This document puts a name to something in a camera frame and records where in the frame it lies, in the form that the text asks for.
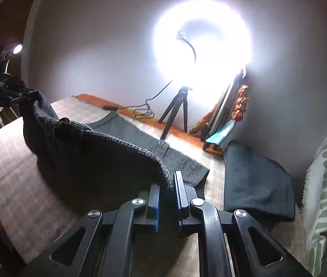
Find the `folded dark cloth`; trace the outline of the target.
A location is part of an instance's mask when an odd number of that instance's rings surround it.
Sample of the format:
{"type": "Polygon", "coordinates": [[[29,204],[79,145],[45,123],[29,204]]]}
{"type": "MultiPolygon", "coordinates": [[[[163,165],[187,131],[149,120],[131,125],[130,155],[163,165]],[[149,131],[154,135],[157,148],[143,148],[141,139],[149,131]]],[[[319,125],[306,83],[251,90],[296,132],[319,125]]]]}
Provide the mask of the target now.
{"type": "Polygon", "coordinates": [[[288,172],[275,160],[232,141],[223,153],[224,210],[243,209],[254,218],[295,220],[295,196],[288,172]]]}

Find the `colourful doll figure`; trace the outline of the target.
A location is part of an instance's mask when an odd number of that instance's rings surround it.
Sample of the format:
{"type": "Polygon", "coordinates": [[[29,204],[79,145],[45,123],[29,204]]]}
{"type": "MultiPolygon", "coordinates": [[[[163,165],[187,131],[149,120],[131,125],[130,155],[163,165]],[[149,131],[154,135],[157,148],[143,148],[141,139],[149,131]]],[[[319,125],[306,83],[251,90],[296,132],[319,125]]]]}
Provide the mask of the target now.
{"type": "Polygon", "coordinates": [[[234,105],[230,109],[230,119],[218,132],[215,132],[212,136],[206,139],[204,149],[210,145],[219,147],[232,132],[236,123],[242,121],[249,100],[248,92],[249,86],[246,83],[240,86],[236,93],[234,105]]]}

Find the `grey houndstooth pants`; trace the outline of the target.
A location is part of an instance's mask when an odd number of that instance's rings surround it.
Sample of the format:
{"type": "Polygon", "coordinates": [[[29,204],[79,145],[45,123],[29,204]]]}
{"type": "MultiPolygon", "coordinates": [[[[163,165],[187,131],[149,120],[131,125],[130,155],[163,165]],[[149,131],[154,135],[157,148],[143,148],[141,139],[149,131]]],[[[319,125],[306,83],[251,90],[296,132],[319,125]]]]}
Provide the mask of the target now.
{"type": "Polygon", "coordinates": [[[115,112],[90,124],[60,118],[40,91],[32,92],[19,109],[26,145],[66,178],[130,188],[158,183],[171,191],[176,171],[192,187],[202,185],[209,174],[208,168],[115,112]]]}

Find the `black mini tripod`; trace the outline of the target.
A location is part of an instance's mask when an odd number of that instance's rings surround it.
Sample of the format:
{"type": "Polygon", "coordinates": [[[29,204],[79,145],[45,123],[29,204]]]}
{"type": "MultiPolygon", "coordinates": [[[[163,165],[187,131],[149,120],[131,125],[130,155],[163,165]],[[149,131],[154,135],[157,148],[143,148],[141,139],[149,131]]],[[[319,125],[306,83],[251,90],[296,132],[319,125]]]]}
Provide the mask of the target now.
{"type": "Polygon", "coordinates": [[[166,110],[161,115],[160,119],[158,120],[159,123],[162,123],[163,120],[169,116],[163,132],[160,136],[161,140],[165,140],[167,135],[169,134],[169,130],[173,125],[173,122],[176,118],[176,115],[179,112],[181,106],[183,106],[183,113],[184,113],[184,131],[188,132],[188,101],[187,95],[191,88],[183,86],[180,88],[178,93],[174,96],[173,100],[170,102],[166,110]]]}

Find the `plaid beige blanket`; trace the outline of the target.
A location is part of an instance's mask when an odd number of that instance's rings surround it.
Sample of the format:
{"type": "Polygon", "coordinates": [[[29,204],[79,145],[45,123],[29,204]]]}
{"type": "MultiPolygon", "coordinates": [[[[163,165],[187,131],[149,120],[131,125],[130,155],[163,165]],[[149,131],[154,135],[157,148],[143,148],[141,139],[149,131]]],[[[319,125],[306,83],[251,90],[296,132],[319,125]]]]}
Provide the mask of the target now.
{"type": "MultiPolygon", "coordinates": [[[[101,107],[104,100],[82,94],[77,98],[65,98],[51,105],[58,117],[90,124],[108,114],[101,107]]],[[[219,154],[206,153],[198,138],[174,129],[166,142],[171,148],[187,155],[208,168],[204,196],[218,208],[223,208],[225,164],[219,154]]],[[[38,160],[27,147],[23,136],[23,119],[19,118],[0,129],[0,225],[4,235],[29,263],[55,239],[71,228],[90,209],[104,210],[107,206],[95,203],[88,192],[82,200],[82,187],[67,193],[63,186],[71,186],[56,170],[38,160]]],[[[300,211],[296,206],[294,222],[275,224],[271,230],[283,246],[305,268],[307,252],[300,211]]],[[[136,244],[136,256],[132,276],[199,276],[199,252],[197,235],[178,239],[160,233],[142,236],[136,244]]]]}

